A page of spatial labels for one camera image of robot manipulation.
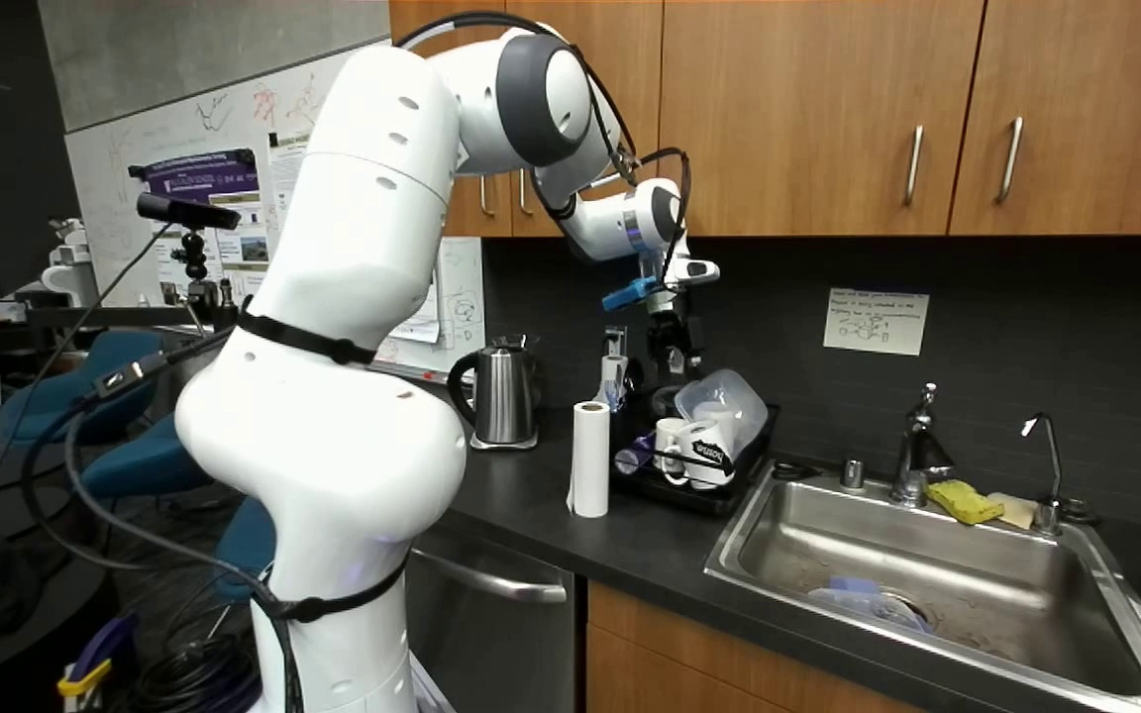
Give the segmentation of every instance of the sink faucet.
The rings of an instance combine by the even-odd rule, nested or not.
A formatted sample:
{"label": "sink faucet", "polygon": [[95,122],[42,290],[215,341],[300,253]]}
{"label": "sink faucet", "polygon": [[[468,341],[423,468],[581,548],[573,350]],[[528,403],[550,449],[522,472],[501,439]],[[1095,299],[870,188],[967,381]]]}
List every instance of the sink faucet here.
{"label": "sink faucet", "polygon": [[906,432],[896,460],[896,505],[922,505],[926,478],[946,474],[955,464],[936,439],[936,381],[922,386],[921,403],[906,411]]}
{"label": "sink faucet", "polygon": [[1024,432],[1020,432],[1020,437],[1028,439],[1037,423],[1042,423],[1042,432],[1045,432],[1045,453],[1051,453],[1051,494],[1045,494],[1045,505],[1042,505],[1042,513],[1037,513],[1037,530],[1058,536],[1063,464],[1058,464],[1054,420],[1051,420],[1045,411],[1030,411],[1030,418],[1024,420]]}

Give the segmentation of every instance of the dishwasher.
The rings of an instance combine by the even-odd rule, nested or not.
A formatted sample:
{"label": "dishwasher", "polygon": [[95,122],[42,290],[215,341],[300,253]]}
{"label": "dishwasher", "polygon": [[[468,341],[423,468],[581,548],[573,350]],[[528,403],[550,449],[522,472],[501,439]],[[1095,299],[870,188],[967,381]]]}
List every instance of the dishwasher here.
{"label": "dishwasher", "polygon": [[454,713],[573,713],[577,612],[571,571],[445,526],[411,542],[411,655]]}

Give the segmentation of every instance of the sink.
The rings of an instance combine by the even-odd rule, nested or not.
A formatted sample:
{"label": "sink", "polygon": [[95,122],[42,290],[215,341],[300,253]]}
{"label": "sink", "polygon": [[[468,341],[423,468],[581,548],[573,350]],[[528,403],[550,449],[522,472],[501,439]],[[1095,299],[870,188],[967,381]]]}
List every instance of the sink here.
{"label": "sink", "polygon": [[962,526],[778,468],[721,530],[707,576],[1070,698],[1141,709],[1141,601],[1095,526]]}

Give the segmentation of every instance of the kitchen counter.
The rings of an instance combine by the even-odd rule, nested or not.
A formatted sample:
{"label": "kitchen counter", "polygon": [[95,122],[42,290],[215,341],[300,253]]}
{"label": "kitchen counter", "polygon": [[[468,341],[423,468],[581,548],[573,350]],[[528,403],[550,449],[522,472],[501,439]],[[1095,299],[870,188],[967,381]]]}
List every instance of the kitchen counter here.
{"label": "kitchen counter", "polygon": [[[567,514],[571,408],[564,420],[544,420],[540,437],[534,453],[473,453],[445,525],[922,709],[1076,709],[1020,683],[707,580],[700,566],[726,521],[620,488],[608,521]],[[1121,562],[1141,562],[1137,526],[1108,525],[1103,536]]]}

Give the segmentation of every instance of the wooden cabinet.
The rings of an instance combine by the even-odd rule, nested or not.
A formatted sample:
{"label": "wooden cabinet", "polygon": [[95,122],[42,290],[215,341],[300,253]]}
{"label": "wooden cabinet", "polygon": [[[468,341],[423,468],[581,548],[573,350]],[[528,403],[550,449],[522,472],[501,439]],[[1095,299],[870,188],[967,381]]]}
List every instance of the wooden cabinet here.
{"label": "wooden cabinet", "polygon": [[663,143],[695,156],[695,234],[944,234],[979,18],[667,0]]}
{"label": "wooden cabinet", "polygon": [[586,713],[905,713],[911,705],[609,588],[586,600]]}
{"label": "wooden cabinet", "polygon": [[[501,8],[547,20],[581,47],[637,152],[659,143],[659,60],[663,60],[663,0],[392,0],[392,35],[404,35],[449,12]],[[501,35],[501,27],[454,33],[450,40]],[[553,237],[560,226],[544,214],[528,177],[458,177],[450,196],[449,234],[487,237]]]}
{"label": "wooden cabinet", "polygon": [[1141,0],[991,0],[950,231],[1141,234]]}

